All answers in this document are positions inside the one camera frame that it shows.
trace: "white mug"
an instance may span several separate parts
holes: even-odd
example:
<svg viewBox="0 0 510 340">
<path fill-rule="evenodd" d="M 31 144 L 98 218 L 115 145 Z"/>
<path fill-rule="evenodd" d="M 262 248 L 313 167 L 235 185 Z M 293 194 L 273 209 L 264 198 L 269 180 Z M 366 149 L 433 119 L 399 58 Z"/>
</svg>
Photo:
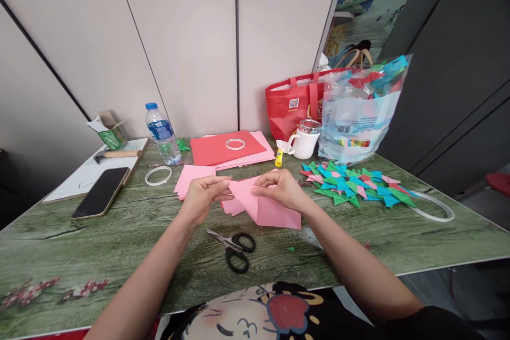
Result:
<svg viewBox="0 0 510 340">
<path fill-rule="evenodd" d="M 308 159 L 313 155 L 315 144 L 320 136 L 320 122 L 314 120 L 301 120 L 296 134 L 288 140 L 288 154 L 297 159 Z"/>
</svg>

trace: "glue stick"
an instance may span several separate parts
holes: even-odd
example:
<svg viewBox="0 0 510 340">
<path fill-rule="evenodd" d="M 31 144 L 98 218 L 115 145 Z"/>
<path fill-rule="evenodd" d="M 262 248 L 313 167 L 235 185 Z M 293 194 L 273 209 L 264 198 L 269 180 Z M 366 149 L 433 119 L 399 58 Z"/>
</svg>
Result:
<svg viewBox="0 0 510 340">
<path fill-rule="evenodd" d="M 275 160 L 276 167 L 280 167 L 282 165 L 282 157 L 283 157 L 283 151 L 281 149 L 278 149 L 278 152 L 276 153 L 276 160 Z"/>
</svg>

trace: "plastic bottle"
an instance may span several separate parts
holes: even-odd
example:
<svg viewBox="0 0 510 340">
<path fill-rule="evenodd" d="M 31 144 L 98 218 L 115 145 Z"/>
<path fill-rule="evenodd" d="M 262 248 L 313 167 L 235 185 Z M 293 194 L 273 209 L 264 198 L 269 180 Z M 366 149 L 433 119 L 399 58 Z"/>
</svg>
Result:
<svg viewBox="0 0 510 340">
<path fill-rule="evenodd" d="M 145 123 L 158 145 L 159 153 L 167 165 L 175 165 L 181 161 L 181 152 L 175 141 L 174 131 L 165 112 L 158 109 L 157 103 L 145 104 L 147 114 Z"/>
</svg>

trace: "person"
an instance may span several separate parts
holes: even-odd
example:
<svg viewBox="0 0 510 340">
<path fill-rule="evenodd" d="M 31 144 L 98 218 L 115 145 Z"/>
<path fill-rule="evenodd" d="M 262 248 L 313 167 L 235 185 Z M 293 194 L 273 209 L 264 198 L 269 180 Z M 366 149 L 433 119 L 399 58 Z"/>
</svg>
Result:
<svg viewBox="0 0 510 340">
<path fill-rule="evenodd" d="M 86 339 L 143 339 L 157 316 L 193 232 L 215 201 L 231 200 L 230 177 L 190 183 L 181 210 L 142 264 L 101 313 Z M 349 295 L 373 326 L 339 300 L 285 282 L 218 297 L 171 320 L 162 339 L 483 338 L 461 318 L 424 307 L 370 251 L 341 229 L 288 170 L 262 175 L 256 196 L 298 211 L 317 236 Z"/>
</svg>

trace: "white wall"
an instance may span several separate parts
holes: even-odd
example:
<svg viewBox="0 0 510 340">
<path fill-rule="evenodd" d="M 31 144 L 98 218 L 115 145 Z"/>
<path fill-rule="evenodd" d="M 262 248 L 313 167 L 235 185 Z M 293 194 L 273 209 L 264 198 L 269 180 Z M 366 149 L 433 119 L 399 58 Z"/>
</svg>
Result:
<svg viewBox="0 0 510 340">
<path fill-rule="evenodd" d="M 130 138 L 147 137 L 161 103 L 126 0 L 5 0 L 90 117 L 111 109 Z"/>
<path fill-rule="evenodd" d="M 128 0 L 178 136 L 237 130 L 235 0 Z"/>
<path fill-rule="evenodd" d="M 239 0 L 241 129 L 269 130 L 264 89 L 311 73 L 332 0 Z"/>
<path fill-rule="evenodd" d="M 2 178 L 37 199 L 76 170 L 101 139 L 1 6 L 0 41 L 0 148 L 17 172 Z M 24 185 L 8 182 L 11 177 Z"/>
</svg>

